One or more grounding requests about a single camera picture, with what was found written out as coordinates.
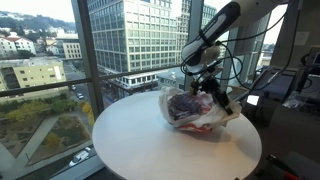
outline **floor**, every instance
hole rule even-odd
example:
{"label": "floor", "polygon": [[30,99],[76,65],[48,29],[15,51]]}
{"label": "floor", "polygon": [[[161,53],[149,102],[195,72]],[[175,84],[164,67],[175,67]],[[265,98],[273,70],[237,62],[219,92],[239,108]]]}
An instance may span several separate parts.
{"label": "floor", "polygon": [[[248,180],[253,179],[253,174],[264,166],[264,159],[268,154],[283,158],[293,151],[320,164],[319,115],[298,112],[287,109],[280,103],[273,103],[265,105],[261,111],[258,110],[255,118],[252,118],[252,123],[260,134],[263,151],[261,161],[252,175],[247,178]],[[118,180],[106,168],[87,179]]]}

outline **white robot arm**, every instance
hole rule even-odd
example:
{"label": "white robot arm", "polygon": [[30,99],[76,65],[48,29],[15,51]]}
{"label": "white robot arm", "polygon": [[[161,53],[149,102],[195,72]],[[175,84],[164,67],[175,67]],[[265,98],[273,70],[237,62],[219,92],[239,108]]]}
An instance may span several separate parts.
{"label": "white robot arm", "polygon": [[[282,0],[233,0],[224,6],[199,31],[199,35],[183,47],[181,57],[189,71],[188,75],[197,75],[206,70],[206,65],[201,64],[202,53],[211,47],[224,32],[259,20],[281,2]],[[204,81],[195,82],[191,86],[195,90],[201,86],[201,90],[210,93],[227,114],[233,113],[229,107],[228,96],[225,92],[221,93],[220,84],[215,78],[205,78]]]}

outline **white tabletop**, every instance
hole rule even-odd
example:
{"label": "white tabletop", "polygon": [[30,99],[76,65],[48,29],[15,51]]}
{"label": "white tabletop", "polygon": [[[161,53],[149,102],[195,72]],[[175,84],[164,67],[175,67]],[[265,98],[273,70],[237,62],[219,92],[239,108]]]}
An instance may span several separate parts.
{"label": "white tabletop", "polygon": [[130,180],[232,180],[254,170],[261,140],[242,114],[214,133],[181,132],[162,118],[159,95],[129,96],[98,117],[93,144],[111,171]]}

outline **car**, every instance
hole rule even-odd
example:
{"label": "car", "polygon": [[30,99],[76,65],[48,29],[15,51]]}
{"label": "car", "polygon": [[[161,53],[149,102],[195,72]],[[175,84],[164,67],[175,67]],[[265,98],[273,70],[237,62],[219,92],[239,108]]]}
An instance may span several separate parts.
{"label": "car", "polygon": [[83,96],[81,93],[77,93],[77,97],[78,97],[79,99],[83,99],[83,98],[84,98],[84,96]]}
{"label": "car", "polygon": [[86,147],[86,148],[84,148],[84,150],[82,150],[81,152],[76,154],[73,157],[72,161],[70,161],[69,166],[72,167],[72,166],[74,166],[74,165],[76,165],[76,164],[88,159],[90,150],[91,149],[89,147]]}
{"label": "car", "polygon": [[72,86],[71,86],[71,89],[72,89],[73,91],[75,91],[75,90],[77,89],[77,87],[76,87],[75,85],[72,85]]}

